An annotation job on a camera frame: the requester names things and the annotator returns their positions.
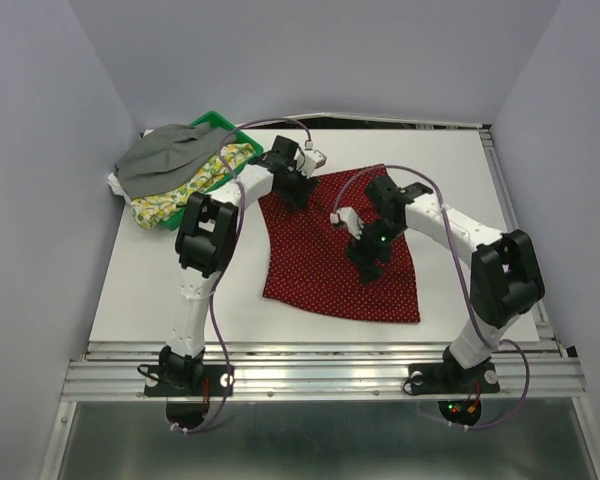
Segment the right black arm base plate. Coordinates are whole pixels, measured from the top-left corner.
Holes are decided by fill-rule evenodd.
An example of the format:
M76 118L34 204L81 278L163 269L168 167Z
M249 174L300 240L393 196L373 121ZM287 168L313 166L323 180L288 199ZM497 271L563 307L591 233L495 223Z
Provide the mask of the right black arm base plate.
M402 382L407 395L461 396L472 392L495 394L500 392L495 366L486 362L465 370L451 364L415 363L408 366Z

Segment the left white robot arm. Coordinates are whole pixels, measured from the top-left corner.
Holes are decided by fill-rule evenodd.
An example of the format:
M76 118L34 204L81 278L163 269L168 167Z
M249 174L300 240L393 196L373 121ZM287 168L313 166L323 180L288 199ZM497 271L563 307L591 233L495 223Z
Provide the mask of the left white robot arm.
M179 304L154 381L182 394L201 386L209 304L235 252L246 209L270 193L294 209L304 208L318 184L314 173L326 161L311 141L301 150L278 136L271 151L233 172L229 183L189 196L175 241L182 272Z

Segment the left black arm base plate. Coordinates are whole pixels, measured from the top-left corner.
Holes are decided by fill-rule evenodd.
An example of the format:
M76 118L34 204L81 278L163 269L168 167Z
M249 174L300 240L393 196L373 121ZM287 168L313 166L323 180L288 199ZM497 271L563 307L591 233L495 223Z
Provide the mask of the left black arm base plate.
M194 379L170 379L158 365L140 364L137 372L144 378L143 394L149 398L167 397L231 397L233 370L226 365L204 365Z

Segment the red polka dot skirt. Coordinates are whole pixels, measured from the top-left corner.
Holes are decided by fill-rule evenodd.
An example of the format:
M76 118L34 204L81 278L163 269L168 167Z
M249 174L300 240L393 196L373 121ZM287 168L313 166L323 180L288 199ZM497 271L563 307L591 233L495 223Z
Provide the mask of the red polka dot skirt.
M263 297L330 317L394 324L421 320L416 272L404 238L393 244L391 259L380 279L359 280L346 255L351 235L333 227L330 214L348 180L341 204L351 206L364 222L378 218L364 194L366 185L387 170L376 167L324 174L304 209L294 210L270 193L259 200L270 255Z

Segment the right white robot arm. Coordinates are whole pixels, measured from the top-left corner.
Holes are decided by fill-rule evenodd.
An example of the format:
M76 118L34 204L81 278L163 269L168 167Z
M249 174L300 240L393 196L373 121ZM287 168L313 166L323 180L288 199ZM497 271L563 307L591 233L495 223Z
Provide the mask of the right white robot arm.
M468 311L467 323L440 362L409 366L404 392L454 395L473 387L498 392L491 356L505 343L509 328L545 295L530 236L520 229L502 232L485 226L447 206L431 180L398 186L380 175L364 193L375 221L366 223L354 208L340 204L330 214L331 223L351 236L347 256L360 281L379 279L393 244L414 230L451 253Z

